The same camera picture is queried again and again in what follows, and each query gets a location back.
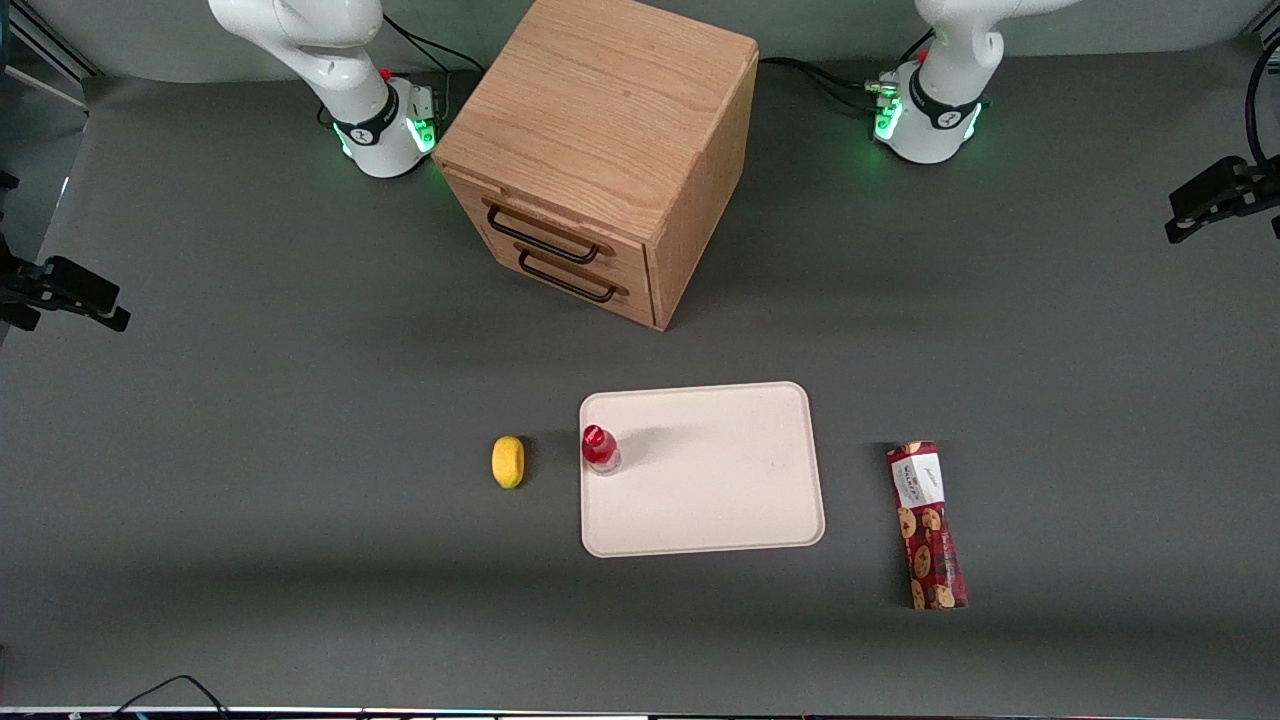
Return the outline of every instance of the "small plastic bottle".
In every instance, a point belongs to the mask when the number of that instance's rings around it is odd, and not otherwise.
[[[600,425],[582,430],[582,459],[598,475],[612,475],[622,465],[618,441]]]

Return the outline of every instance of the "gray wall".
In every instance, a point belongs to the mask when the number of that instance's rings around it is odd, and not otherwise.
[[[910,0],[646,0],[750,35],[767,55],[810,60],[891,56],[923,31]],[[1052,15],[1002,24],[1014,55],[1185,50],[1225,40],[1267,0],[1084,0]],[[383,0],[412,31],[488,63],[530,0]],[[72,42],[111,74],[174,82],[289,77],[232,37],[205,0],[33,0]],[[370,53],[380,64],[425,67],[389,28]]]

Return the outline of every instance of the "wooden drawer unit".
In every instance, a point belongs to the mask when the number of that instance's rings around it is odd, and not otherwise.
[[[758,59],[632,0],[538,0],[435,161],[499,263],[666,329],[742,174]]]

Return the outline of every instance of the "drawer handle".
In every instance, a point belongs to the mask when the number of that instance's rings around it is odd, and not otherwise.
[[[588,292],[588,291],[577,287],[576,284],[567,283],[567,282],[557,278],[556,275],[547,274],[547,273],[539,270],[538,268],[530,266],[527,263],[525,263],[525,260],[527,260],[527,259],[529,259],[529,251],[527,250],[521,250],[520,251],[520,269],[521,270],[525,270],[526,273],[529,273],[530,275],[534,275],[538,279],[547,281],[547,282],[552,283],[553,286],[556,286],[556,287],[558,287],[561,290],[567,290],[567,291],[572,292],[573,295],[576,295],[579,297],[584,297],[586,300],[590,300],[591,302],[599,302],[599,304],[603,305],[603,304],[608,302],[609,300],[612,300],[613,299],[613,293],[618,291],[617,287],[609,286],[609,291],[605,292],[604,295],[595,295],[594,292]]]
[[[498,213],[500,213],[500,211],[502,211],[502,208],[498,208],[497,205],[490,205],[489,206],[489,227],[492,227],[493,229],[500,232],[504,236],[513,237],[513,238],[518,240],[520,242],[526,242],[529,245],[532,245],[534,247],[536,247],[536,249],[539,249],[539,250],[541,250],[544,252],[549,252],[550,255],[554,255],[554,256],[561,258],[563,260],[568,260],[570,263],[575,263],[575,264],[579,264],[579,265],[586,265],[591,260],[595,260],[595,255],[600,251],[600,247],[598,245],[591,243],[591,250],[589,250],[586,252],[586,255],[573,255],[572,252],[568,252],[567,250],[561,250],[559,247],[556,247],[554,245],[548,245],[548,243],[538,240],[536,237],[532,237],[530,234],[525,234],[525,233],[517,231],[516,228],[508,228],[507,225],[499,223],[498,222]]]

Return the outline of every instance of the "red bottle cap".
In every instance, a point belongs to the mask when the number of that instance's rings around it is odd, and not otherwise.
[[[600,425],[588,425],[582,430],[582,457],[588,462],[608,462],[618,450],[618,441]]]

